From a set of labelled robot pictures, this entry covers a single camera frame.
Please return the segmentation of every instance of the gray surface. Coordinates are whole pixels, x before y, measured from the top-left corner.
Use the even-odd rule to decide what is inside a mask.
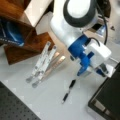
[[[0,120],[40,120],[0,83]]]

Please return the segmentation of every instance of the black device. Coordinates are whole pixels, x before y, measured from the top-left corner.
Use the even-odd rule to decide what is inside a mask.
[[[88,103],[106,120],[120,120],[120,63],[111,78],[107,78]]]

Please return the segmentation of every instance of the wooden board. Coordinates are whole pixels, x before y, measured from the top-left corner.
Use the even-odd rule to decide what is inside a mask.
[[[40,54],[47,41],[50,41],[52,43],[50,47],[51,49],[54,43],[48,33],[38,35],[35,37],[35,39],[32,38],[31,41],[27,41],[25,48],[10,45],[5,46],[4,50],[8,60],[8,64],[12,65],[14,63]]]
[[[22,47],[22,49],[41,52],[43,49],[43,46],[45,46],[47,41],[51,42],[51,47],[50,47],[51,49],[54,43],[51,37],[49,36],[49,34],[46,32],[40,35],[36,35],[36,32],[33,31],[29,39],[26,40],[25,45]]]
[[[15,46],[5,46],[4,50],[9,65],[23,61],[39,54],[38,52],[28,51],[25,49],[17,48]]]
[[[24,8],[10,0],[0,0],[0,16],[31,26],[29,19],[24,14]]]

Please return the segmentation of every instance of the black handle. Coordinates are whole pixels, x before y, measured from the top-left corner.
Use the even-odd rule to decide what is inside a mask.
[[[71,82],[71,84],[69,86],[69,89],[71,89],[74,86],[75,82],[76,82],[76,80],[72,80],[72,82]]]

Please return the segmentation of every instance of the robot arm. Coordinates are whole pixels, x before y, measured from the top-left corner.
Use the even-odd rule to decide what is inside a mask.
[[[100,41],[88,38],[83,32],[97,22],[95,0],[62,0],[61,15],[54,15],[51,29],[63,42],[72,57],[80,59],[81,68],[77,75],[83,74],[89,67],[98,68],[106,61],[111,51]]]

